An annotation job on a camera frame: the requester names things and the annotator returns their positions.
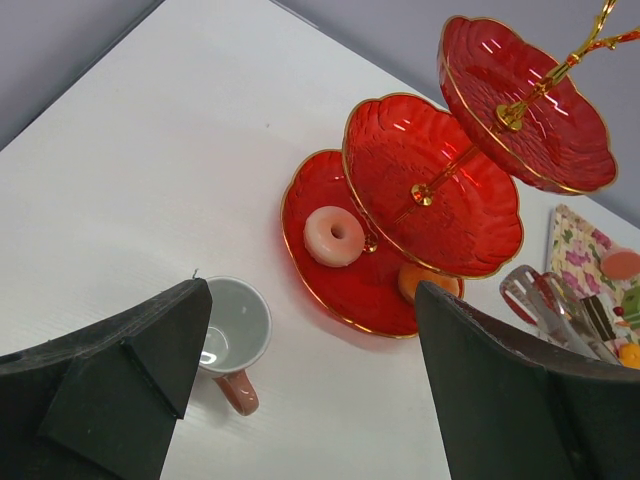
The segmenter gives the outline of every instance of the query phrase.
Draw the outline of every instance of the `white table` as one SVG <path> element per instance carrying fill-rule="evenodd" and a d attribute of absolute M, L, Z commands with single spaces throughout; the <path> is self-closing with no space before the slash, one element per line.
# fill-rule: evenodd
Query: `white table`
<path fill-rule="evenodd" d="M 449 478 L 418 340 L 329 318 L 280 235 L 298 164 L 340 146 L 357 102 L 393 91 L 411 89 L 267 0 L 165 2 L 0 154 L 0 354 L 195 268 L 238 276 L 274 317 L 249 371 L 262 405 L 242 418 L 199 375 L 163 479 Z M 561 201 L 640 247 L 640 231 L 587 198 L 519 190 L 526 240 L 511 266 L 543 268 Z M 466 299 L 515 324 L 501 278 L 468 282 Z"/>

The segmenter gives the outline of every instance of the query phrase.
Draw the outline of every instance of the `silver tongs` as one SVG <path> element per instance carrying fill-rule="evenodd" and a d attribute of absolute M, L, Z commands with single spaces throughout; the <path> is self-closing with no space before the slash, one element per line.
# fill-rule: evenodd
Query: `silver tongs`
<path fill-rule="evenodd" d="M 522 320 L 536 325 L 559 346 L 585 357 L 619 364 L 593 331 L 573 290 L 555 273 L 540 275 L 532 267 L 522 265 L 502 281 L 500 293 Z"/>

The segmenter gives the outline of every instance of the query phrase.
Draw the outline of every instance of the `red glass plate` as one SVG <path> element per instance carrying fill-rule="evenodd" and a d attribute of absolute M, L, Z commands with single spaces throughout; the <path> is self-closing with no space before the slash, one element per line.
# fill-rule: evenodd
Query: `red glass plate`
<path fill-rule="evenodd" d="M 407 260 L 380 239 L 378 249 L 363 253 L 344 268 L 317 263 L 304 246 L 304 225 L 317 208 L 334 205 L 358 214 L 342 170 L 339 150 L 318 152 L 301 165 L 282 202 L 282 230 L 291 257 L 311 293 L 336 317 L 365 332 L 402 338 L 416 335 L 414 309 L 398 290 L 398 272 Z M 460 282 L 460 296 L 464 290 Z"/>
<path fill-rule="evenodd" d="M 521 100 L 558 65 L 509 27 L 486 18 L 449 19 L 438 63 L 451 112 L 505 172 L 565 195 L 593 193 L 615 181 L 607 127 L 569 77 L 529 108 L 520 131 L 495 133 L 496 107 Z"/>
<path fill-rule="evenodd" d="M 343 165 L 362 209 L 407 257 L 436 272 L 483 278 L 522 245 L 511 177 L 479 153 L 436 191 L 432 205 L 417 206 L 411 196 L 414 184 L 428 183 L 471 146 L 450 113 L 395 94 L 352 112 Z"/>

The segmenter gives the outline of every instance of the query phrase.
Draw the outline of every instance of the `cup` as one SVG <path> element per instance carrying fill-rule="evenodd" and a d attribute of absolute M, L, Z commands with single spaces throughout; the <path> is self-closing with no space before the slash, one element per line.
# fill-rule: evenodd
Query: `cup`
<path fill-rule="evenodd" d="M 207 284 L 211 316 L 199 366 L 212 375 L 238 413 L 251 415 L 259 402 L 246 369 L 271 339 L 269 307 L 255 288 L 237 278 L 213 277 Z"/>

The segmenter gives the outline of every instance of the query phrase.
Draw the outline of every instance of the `brown mug handle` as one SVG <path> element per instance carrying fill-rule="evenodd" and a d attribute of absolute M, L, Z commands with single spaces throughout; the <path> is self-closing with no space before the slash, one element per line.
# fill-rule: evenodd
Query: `brown mug handle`
<path fill-rule="evenodd" d="M 258 395 L 247 377 L 247 372 L 229 373 L 222 377 L 214 378 L 224 396 L 240 415 L 251 415 L 258 409 Z"/>

